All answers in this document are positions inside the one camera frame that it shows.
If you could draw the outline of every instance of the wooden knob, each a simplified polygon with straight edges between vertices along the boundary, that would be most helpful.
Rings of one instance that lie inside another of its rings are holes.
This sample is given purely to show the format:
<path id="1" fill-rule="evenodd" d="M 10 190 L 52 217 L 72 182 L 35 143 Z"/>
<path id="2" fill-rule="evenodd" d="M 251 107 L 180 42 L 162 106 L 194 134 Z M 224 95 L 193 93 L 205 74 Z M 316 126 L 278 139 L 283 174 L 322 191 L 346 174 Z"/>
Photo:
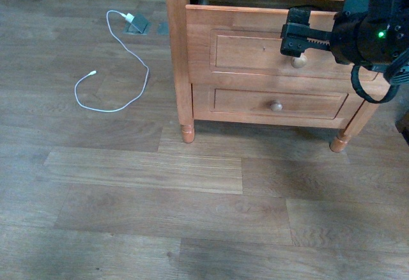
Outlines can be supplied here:
<path id="1" fill-rule="evenodd" d="M 301 53 L 299 58 L 291 58 L 291 65 L 294 68 L 302 68 L 307 64 L 307 61 L 307 56 L 305 56 L 304 53 Z"/>
<path id="2" fill-rule="evenodd" d="M 279 112 L 279 111 L 281 111 L 281 110 L 282 110 L 282 104 L 281 104 L 281 102 L 279 102 L 278 100 L 274 100 L 273 103 L 271 103 L 271 105 L 270 105 L 270 109 L 271 109 L 273 112 Z"/>

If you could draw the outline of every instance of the turned wooden leg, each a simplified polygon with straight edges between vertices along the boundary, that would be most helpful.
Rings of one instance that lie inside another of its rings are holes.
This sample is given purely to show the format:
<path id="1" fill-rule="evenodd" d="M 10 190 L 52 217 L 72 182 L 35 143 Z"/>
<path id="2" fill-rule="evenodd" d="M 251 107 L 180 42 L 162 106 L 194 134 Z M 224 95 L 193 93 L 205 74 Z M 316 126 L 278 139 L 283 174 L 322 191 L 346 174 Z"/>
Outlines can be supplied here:
<path id="1" fill-rule="evenodd" d="M 181 125 L 181 137 L 187 144 L 193 142 L 194 139 L 194 126 L 193 125 Z"/>
<path id="2" fill-rule="evenodd" d="M 351 138 L 351 135 L 344 134 L 344 130 L 339 131 L 330 145 L 331 150 L 337 153 L 343 151 Z"/>
<path id="3" fill-rule="evenodd" d="M 379 104 L 364 101 L 344 130 L 339 131 L 332 141 L 330 148 L 333 152 L 341 152 L 345 149 L 352 136 L 358 135 L 368 120 L 375 113 Z"/>

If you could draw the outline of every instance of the white charging cable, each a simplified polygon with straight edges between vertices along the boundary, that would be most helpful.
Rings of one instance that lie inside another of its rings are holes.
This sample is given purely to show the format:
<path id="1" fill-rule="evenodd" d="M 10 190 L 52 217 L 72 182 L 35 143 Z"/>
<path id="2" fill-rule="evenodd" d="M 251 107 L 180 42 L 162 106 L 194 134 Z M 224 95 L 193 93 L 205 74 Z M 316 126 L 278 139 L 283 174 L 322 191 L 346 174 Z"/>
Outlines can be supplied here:
<path id="1" fill-rule="evenodd" d="M 91 71 L 89 74 L 87 74 L 86 76 L 84 76 L 81 80 L 79 80 L 79 81 L 77 82 L 77 84 L 75 84 L 75 87 L 74 87 L 74 94 L 75 94 L 75 99 L 77 100 L 77 103 L 78 103 L 81 107 L 83 107 L 83 108 L 85 108 L 85 109 L 90 109 L 91 111 L 102 112 L 102 113 L 114 113 L 114 112 L 118 112 L 118 111 L 120 111 L 120 110 L 126 108 L 126 107 L 127 107 L 128 105 L 130 105 L 132 102 L 138 100 L 138 99 L 142 96 L 142 94 L 144 93 L 145 88 L 146 88 L 146 85 L 147 85 L 147 83 L 148 83 L 148 78 L 149 78 L 149 67 L 143 62 L 143 60 L 142 60 L 138 55 L 136 55 L 136 54 L 133 53 L 131 50 L 129 50 L 129 49 L 123 44 L 123 42 L 112 32 L 111 25 L 110 25 L 110 23 L 109 23 L 109 14 L 110 14 L 110 13 L 118 13 L 118 14 L 120 14 L 120 15 L 121 15 L 122 17 L 124 17 L 125 20 L 126 20 L 127 22 L 129 22 L 129 23 L 131 23 L 131 22 L 133 21 L 134 16 L 132 16 L 130 13 L 129 13 L 128 15 L 125 15 L 124 13 L 120 13 L 120 12 L 118 12 L 118 11 L 116 11 L 116 10 L 109 10 L 109 11 L 107 12 L 106 18 L 107 18 L 107 24 L 108 24 L 109 32 L 111 33 L 111 35 L 122 45 L 122 47 L 123 47 L 127 52 L 129 52 L 129 53 L 131 53 L 133 56 L 135 56 L 135 57 L 141 62 L 141 64 L 144 65 L 144 67 L 146 68 L 146 75 L 145 75 L 145 81 L 144 81 L 144 83 L 143 83 L 142 90 L 141 90 L 141 92 L 138 94 L 138 96 L 136 96 L 135 98 L 133 98 L 131 101 L 129 101 L 127 104 L 125 104 L 123 107 L 120 107 L 119 109 L 95 109 L 95 108 L 93 108 L 93 107 L 88 107 L 88 106 L 82 104 L 82 103 L 80 102 L 80 100 L 78 99 L 77 86 L 79 85 L 79 83 L 81 83 L 81 82 L 82 82 L 83 80 L 85 80 L 87 77 L 90 77 L 90 76 L 96 74 L 96 70 Z"/>

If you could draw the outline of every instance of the laminate floor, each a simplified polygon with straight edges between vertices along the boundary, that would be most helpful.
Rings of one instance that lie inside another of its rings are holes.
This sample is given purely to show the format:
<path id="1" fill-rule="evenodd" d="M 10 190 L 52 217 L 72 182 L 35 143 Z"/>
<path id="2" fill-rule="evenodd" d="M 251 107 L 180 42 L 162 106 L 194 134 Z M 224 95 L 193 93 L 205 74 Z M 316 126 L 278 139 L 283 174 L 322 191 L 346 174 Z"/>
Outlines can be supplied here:
<path id="1" fill-rule="evenodd" d="M 142 12 L 146 36 L 107 10 Z M 181 141 L 164 0 L 0 0 L 0 279 L 409 279 L 409 89 L 336 130 L 198 121 Z"/>

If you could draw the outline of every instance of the nightstand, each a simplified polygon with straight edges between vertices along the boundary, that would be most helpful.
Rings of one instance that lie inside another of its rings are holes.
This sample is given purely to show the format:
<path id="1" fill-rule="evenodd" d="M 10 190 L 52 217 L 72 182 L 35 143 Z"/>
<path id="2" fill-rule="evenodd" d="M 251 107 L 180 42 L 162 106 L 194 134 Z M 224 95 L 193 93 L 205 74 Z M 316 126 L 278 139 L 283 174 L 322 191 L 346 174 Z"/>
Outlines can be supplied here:
<path id="1" fill-rule="evenodd" d="M 340 152 L 378 107 L 358 97 L 352 66 L 330 52 L 280 54 L 288 8 L 310 8 L 312 28 L 332 30 L 343 0 L 166 0 L 182 138 L 194 140 L 194 120 L 341 129 L 330 145 Z M 360 75 L 382 96 L 382 74 Z"/>

